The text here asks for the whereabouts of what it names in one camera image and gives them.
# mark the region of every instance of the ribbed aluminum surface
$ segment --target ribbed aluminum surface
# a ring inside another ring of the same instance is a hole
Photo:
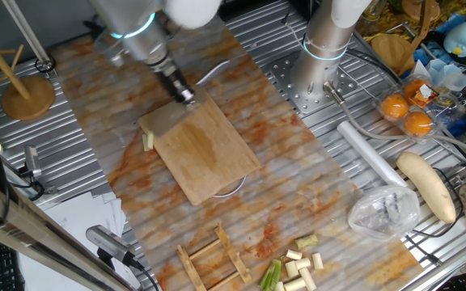
[[[16,74],[19,77],[27,75],[42,75],[34,67],[34,61],[19,65]],[[74,114],[61,90],[58,78],[52,78],[56,99],[49,111],[38,119],[31,121],[12,120],[1,109],[0,104],[0,143],[4,149],[3,156],[19,169],[24,166],[24,145],[34,145],[39,154],[42,176],[38,180],[44,186],[56,186],[57,194],[44,195],[37,204],[47,209],[68,200],[78,194],[91,192],[93,196],[112,192],[95,155],[78,124]],[[8,81],[0,83],[1,95],[6,89]],[[140,263],[147,267],[152,275],[150,266],[142,255],[141,248],[130,231],[129,224],[125,224],[123,238],[134,243]],[[134,274],[147,287],[152,284],[141,272],[133,269]]]
[[[275,80],[273,76],[270,76],[267,65],[271,61],[276,61],[299,50],[299,44],[295,41],[292,33],[281,24],[281,19],[286,14],[288,5],[287,1],[277,1],[227,23],[229,29],[249,52],[252,59],[268,74],[268,78],[272,82]],[[291,10],[288,22],[299,36],[303,34],[306,22],[294,10]],[[353,38],[350,47],[369,52],[367,44],[356,37]],[[382,76],[379,76],[361,61],[345,57],[342,61],[342,68],[371,94],[377,95],[388,87]],[[19,76],[37,74],[33,62],[18,66],[16,73]],[[12,120],[2,112],[0,107],[0,142],[5,149],[4,156],[15,167],[21,167],[24,163],[23,145],[36,145],[43,167],[43,175],[39,181],[45,185],[57,186],[57,195],[46,196],[40,202],[44,207],[87,191],[91,191],[93,195],[111,191],[104,173],[95,160],[94,154],[61,92],[58,81],[53,79],[52,83],[57,93],[55,104],[46,115],[37,120],[28,122]],[[7,82],[0,84],[0,97],[6,85]],[[381,118],[380,114],[371,106],[371,97],[360,87],[354,93],[346,96],[346,99],[350,111],[357,117],[358,122],[367,129],[375,133],[399,133],[397,128]],[[383,181],[369,168],[369,165],[337,133],[337,125],[345,120],[344,114],[337,105],[334,103],[325,104],[317,112],[302,116],[302,118],[358,187],[364,190],[383,184]],[[369,142],[391,164],[394,163],[396,156],[401,151],[410,150],[421,154],[428,162],[445,170],[450,176],[453,176],[460,169],[455,167],[458,162],[455,157],[432,142],[425,145],[414,145],[410,141],[370,140]],[[421,197],[420,201],[422,202],[422,223],[417,229],[426,231],[438,229],[441,226],[438,219],[433,216]],[[141,247],[128,224],[125,226],[123,237],[134,244],[140,262],[147,265]],[[466,246],[466,220],[462,219],[443,238],[425,240],[420,236],[413,235],[412,237],[426,251],[433,252],[441,260],[444,260]],[[424,268],[433,268],[428,260],[423,259],[419,250],[408,242],[405,244]]]
[[[286,57],[292,52],[299,51],[299,43],[292,32],[281,23],[288,8],[288,1],[281,0],[227,23],[228,28],[278,89],[280,89],[280,85],[277,84],[275,77],[270,75],[268,64]],[[288,23],[296,31],[298,37],[305,32],[306,21],[294,9],[291,9]],[[352,37],[349,47],[373,54],[368,44],[357,34]],[[381,75],[362,61],[344,56],[341,67],[373,95],[378,95],[389,87]],[[350,111],[359,124],[366,129],[373,133],[401,134],[398,128],[384,120],[374,109],[371,105],[372,97],[360,86],[355,92],[346,95],[345,98]],[[359,188],[367,190],[384,185],[384,181],[337,132],[337,126],[346,120],[346,117],[334,102],[325,104],[316,112],[301,117]],[[420,154],[433,167],[442,169],[449,178],[462,170],[462,167],[459,167],[459,160],[453,154],[432,141],[424,145],[414,144],[411,141],[379,141],[374,139],[368,141],[393,166],[398,154],[407,150]],[[422,197],[420,195],[418,197],[421,201],[422,219],[417,230],[434,232],[443,227],[443,223],[433,215]],[[424,250],[438,256],[441,260],[445,260],[466,247],[466,219],[461,219],[451,231],[441,238],[425,239],[415,234],[410,236]],[[433,264],[410,242],[405,242],[405,245],[419,260],[426,272],[434,268]]]

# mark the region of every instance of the bamboo cutting board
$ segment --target bamboo cutting board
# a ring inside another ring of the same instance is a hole
[[[194,206],[260,167],[256,155],[208,93],[195,89],[205,102],[154,139],[154,148]],[[163,122],[181,106],[171,102],[142,116],[139,124],[147,133],[149,120]]]

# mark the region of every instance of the green onion piece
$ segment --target green onion piece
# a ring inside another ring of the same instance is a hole
[[[320,241],[317,239],[315,234],[311,234],[307,237],[296,239],[296,246],[298,246],[299,250],[303,249],[304,247],[319,246],[319,245],[320,245]]]
[[[271,264],[271,266],[265,271],[264,277],[262,278],[262,281],[258,285],[261,289],[265,290],[267,285],[270,287],[271,285],[271,279],[273,278],[273,272],[274,272],[274,264]]]
[[[282,273],[282,262],[273,259],[273,265],[274,265],[274,273],[273,273],[273,278],[271,278],[271,290],[274,290],[276,288],[276,284],[280,281],[280,274]]]

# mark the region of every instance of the metal rod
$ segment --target metal rod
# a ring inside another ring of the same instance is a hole
[[[2,0],[3,4],[5,4],[6,9],[8,10],[8,13],[12,16],[12,18],[15,21],[15,24],[19,27],[19,30],[23,33],[24,38],[30,44],[30,47],[32,48],[33,52],[36,54],[36,57],[39,59],[39,62],[42,65],[48,65],[49,64],[49,57],[48,54],[46,54],[46,51],[40,45],[39,40],[37,39],[37,36],[35,33],[33,33],[32,28],[28,24],[28,21],[26,21],[26,18],[24,18],[23,12],[19,9],[17,4],[15,3],[14,0]]]

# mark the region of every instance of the food scrap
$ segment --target food scrap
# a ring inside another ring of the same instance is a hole
[[[285,257],[289,259],[301,259],[302,256],[303,256],[302,253],[298,251],[292,251],[292,250],[287,250],[287,254],[285,255]]]
[[[299,249],[309,246],[318,246],[320,244],[314,234],[298,238],[295,242]],[[300,275],[300,277],[287,281],[284,284],[280,281],[282,262],[280,260],[273,259],[271,265],[265,272],[259,287],[264,291],[295,291],[301,288],[307,288],[307,291],[316,290],[316,283],[312,279],[311,273],[308,271],[308,268],[311,266],[311,260],[309,258],[303,258],[303,253],[293,250],[287,250],[286,255],[282,256],[282,261],[285,261],[286,259],[292,259],[285,263],[288,279],[295,278],[298,275]],[[314,269],[318,270],[324,268],[321,255],[319,253],[312,254],[312,260],[314,262]]]
[[[147,134],[143,133],[143,151],[149,151],[154,149],[154,133],[149,130]]]
[[[303,269],[303,268],[308,268],[310,266],[311,266],[311,261],[308,258],[299,259],[296,261],[296,268],[298,268],[298,270]]]
[[[305,285],[307,286],[307,291],[314,291],[316,290],[316,283],[312,279],[311,273],[308,271],[307,268],[303,268],[299,270],[299,274],[305,281]]]
[[[271,265],[267,269],[259,284],[259,287],[264,291],[274,290],[277,283],[280,281],[280,274],[282,273],[282,262],[273,259]]]
[[[303,278],[293,280],[283,285],[283,287],[285,288],[285,291],[295,291],[295,290],[301,289],[306,286],[307,286],[307,283],[305,283],[305,280]]]
[[[296,246],[298,246],[299,250],[303,249],[304,247],[319,246],[319,245],[320,245],[320,241],[317,239],[315,234],[311,234],[309,236],[296,239]]]
[[[296,267],[295,261],[290,261],[289,263],[286,263],[285,269],[287,270],[287,276],[289,278],[293,278],[298,275],[298,267]]]
[[[323,260],[321,260],[321,254],[315,253],[312,255],[312,260],[314,261],[314,269],[320,270],[323,269]]]

